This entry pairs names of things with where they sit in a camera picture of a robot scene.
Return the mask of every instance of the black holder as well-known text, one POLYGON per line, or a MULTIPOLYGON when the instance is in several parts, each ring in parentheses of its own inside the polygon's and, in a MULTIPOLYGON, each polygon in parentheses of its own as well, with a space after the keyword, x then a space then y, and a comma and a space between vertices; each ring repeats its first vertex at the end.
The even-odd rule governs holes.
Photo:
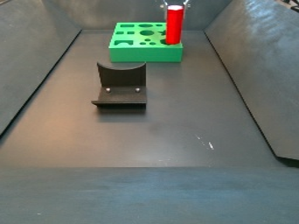
POLYGON ((99 97, 93 104, 106 105, 146 105, 146 63, 131 69, 113 69, 98 63, 98 73, 102 83, 99 97))

